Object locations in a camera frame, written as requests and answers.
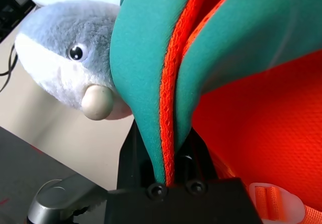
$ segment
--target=stuffed shark toy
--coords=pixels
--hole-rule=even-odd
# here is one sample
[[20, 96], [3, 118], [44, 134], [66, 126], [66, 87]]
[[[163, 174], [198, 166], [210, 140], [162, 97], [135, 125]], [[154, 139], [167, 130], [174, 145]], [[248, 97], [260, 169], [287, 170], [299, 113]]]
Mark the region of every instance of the stuffed shark toy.
[[[262, 197], [257, 202], [253, 200], [263, 219], [322, 223], [322, 188], [318, 187], [322, 179], [317, 174], [322, 171], [320, 132], [310, 136], [308, 130], [300, 137], [299, 131], [293, 133], [294, 139], [307, 142], [310, 139], [314, 143], [314, 148], [307, 151], [305, 145], [299, 147], [296, 141], [292, 142], [295, 145], [282, 148], [284, 145], [279, 142], [289, 143], [290, 138], [280, 140], [280, 132], [272, 128], [262, 133], [265, 138], [253, 134], [257, 138], [245, 139], [244, 145], [239, 145], [238, 155], [231, 152], [235, 142], [211, 137], [215, 126], [216, 130], [229, 128], [228, 135], [233, 136], [252, 119], [245, 116], [244, 108], [238, 108], [245, 101], [241, 97], [236, 98], [235, 115], [229, 115], [228, 108], [219, 118], [221, 110], [230, 106], [224, 101], [229, 96], [230, 84], [258, 74], [265, 81], [267, 75], [276, 72], [274, 69], [279, 72], [285, 65], [294, 74], [288, 79], [296, 81], [296, 76], [304, 71], [299, 67], [294, 70], [293, 62], [303, 59], [303, 64], [311, 66], [305, 71], [308, 77], [301, 80], [299, 89], [307, 93], [305, 87], [316, 89], [322, 85], [318, 80], [322, 79], [321, 57], [314, 54], [322, 49], [321, 12], [322, 0], [124, 0], [120, 8], [86, 1], [65, 2], [41, 8], [27, 18], [17, 36], [16, 49], [26, 71], [43, 89], [83, 111], [88, 118], [119, 119], [133, 113], [156, 181], [174, 184], [174, 157], [193, 126], [205, 139], [217, 170], [225, 170], [225, 176], [230, 173], [228, 176], [240, 177], [249, 189], [255, 182], [268, 183], [255, 183], [255, 189], [263, 189], [253, 193]], [[318, 77], [310, 79], [313, 74]], [[277, 81], [278, 74], [272, 75], [276, 78], [271, 80]], [[284, 85], [283, 76], [280, 82]], [[252, 81], [244, 84], [243, 91], [233, 91], [236, 96], [247, 96]], [[315, 95], [304, 99], [322, 99], [316, 97], [317, 91], [313, 92]], [[285, 91], [274, 99], [289, 94]], [[311, 108], [315, 116], [319, 116], [319, 105], [322, 103]], [[296, 112], [302, 113], [301, 122], [305, 124], [311, 118], [305, 118], [303, 106], [296, 108]], [[288, 116], [282, 112], [275, 118], [281, 119], [283, 114]], [[321, 126], [321, 119], [314, 120], [312, 125]], [[272, 136], [277, 140], [270, 142]], [[249, 147], [247, 143], [251, 140], [254, 145]], [[293, 158], [305, 155], [304, 160], [314, 160], [314, 169], [308, 169], [306, 162], [297, 162], [293, 169], [282, 164], [288, 162], [281, 159], [294, 151], [297, 152]], [[278, 176], [271, 174], [268, 157], [275, 152], [281, 153], [280, 159], [274, 161]], [[248, 164], [241, 165], [245, 159]], [[254, 159], [261, 162], [264, 171], [251, 161]], [[306, 178], [295, 174], [283, 177], [289, 176], [290, 169], [298, 170], [301, 166], [307, 168]], [[301, 188], [294, 188], [294, 183]], [[286, 204], [277, 206], [281, 202], [276, 200], [281, 196], [288, 196], [288, 202], [284, 199]], [[294, 209], [292, 203], [300, 204]]]
[[118, 12], [119, 6], [101, 2], [49, 5], [23, 22], [15, 42], [20, 61], [36, 83], [93, 120], [131, 114], [115, 89], [109, 65]]

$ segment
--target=orange lining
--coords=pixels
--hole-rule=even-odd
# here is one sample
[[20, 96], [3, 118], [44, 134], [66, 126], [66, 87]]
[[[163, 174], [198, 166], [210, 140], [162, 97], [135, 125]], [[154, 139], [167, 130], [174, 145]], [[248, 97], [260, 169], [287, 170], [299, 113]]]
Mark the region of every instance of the orange lining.
[[188, 41], [184, 47], [183, 50], [183, 56], [186, 55], [188, 49], [190, 48], [191, 44], [195, 41], [196, 37], [200, 33], [200, 31], [205, 27], [209, 19], [216, 13], [218, 8], [225, 2], [226, 0], [220, 0], [219, 3], [203, 18], [203, 20], [200, 22], [200, 24], [195, 28], [195, 30], [192, 32], [190, 37], [188, 38]]
[[167, 186], [172, 185], [175, 179], [173, 127], [175, 82], [182, 61], [184, 46], [203, 2], [204, 0], [188, 0], [169, 41], [165, 64], [162, 70], [159, 122]]

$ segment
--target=plush toy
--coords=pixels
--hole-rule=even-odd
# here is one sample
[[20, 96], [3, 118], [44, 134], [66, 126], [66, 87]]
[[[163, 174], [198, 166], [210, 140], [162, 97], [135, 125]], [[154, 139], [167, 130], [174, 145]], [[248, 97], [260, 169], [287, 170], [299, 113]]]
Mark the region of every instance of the plush toy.
[[119, 6], [93, 1], [49, 5], [23, 22], [15, 41], [19, 59], [35, 82], [93, 120], [131, 114], [116, 92], [109, 66], [118, 11]]
[[319, 224], [320, 12], [322, 0], [124, 0], [119, 12], [68, 2], [31, 15], [16, 48], [40, 86], [89, 118], [131, 109], [157, 181], [174, 183], [175, 152], [193, 126], [263, 219]]

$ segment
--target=teal fabric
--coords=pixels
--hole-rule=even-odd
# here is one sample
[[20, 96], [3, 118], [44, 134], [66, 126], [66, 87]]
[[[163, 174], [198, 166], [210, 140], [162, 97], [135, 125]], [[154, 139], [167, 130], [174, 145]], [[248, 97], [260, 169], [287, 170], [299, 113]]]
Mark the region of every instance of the teal fabric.
[[124, 0], [111, 39], [110, 66], [119, 94], [131, 107], [152, 160], [165, 183], [159, 126], [159, 87], [174, 26], [188, 0]]
[[227, 0], [181, 64], [176, 89], [176, 149], [190, 131], [202, 91], [321, 48], [322, 0]]

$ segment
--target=orange fabric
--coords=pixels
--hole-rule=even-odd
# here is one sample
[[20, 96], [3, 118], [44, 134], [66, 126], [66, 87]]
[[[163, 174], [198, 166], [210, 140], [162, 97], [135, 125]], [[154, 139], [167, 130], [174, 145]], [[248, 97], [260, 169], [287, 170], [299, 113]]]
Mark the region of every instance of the orange fabric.
[[168, 186], [174, 182], [173, 105], [175, 82], [182, 60], [183, 48], [203, 2], [204, 0], [188, 0], [169, 41], [162, 71], [159, 123]]
[[189, 39], [185, 45], [185, 48], [183, 50], [183, 56], [187, 53], [190, 45], [195, 41], [196, 37], [200, 33], [200, 31], [203, 29], [203, 27], [207, 24], [209, 19], [215, 14], [215, 12], [218, 10], [218, 8], [225, 2], [226, 0], [220, 0], [215, 7], [211, 9], [211, 11], [202, 19], [202, 21], [199, 23], [199, 25], [194, 29], [192, 34], [189, 36]]
[[255, 187], [256, 209], [263, 219], [287, 221], [280, 190], [276, 187]]
[[193, 127], [215, 165], [322, 211], [322, 50], [202, 96]]

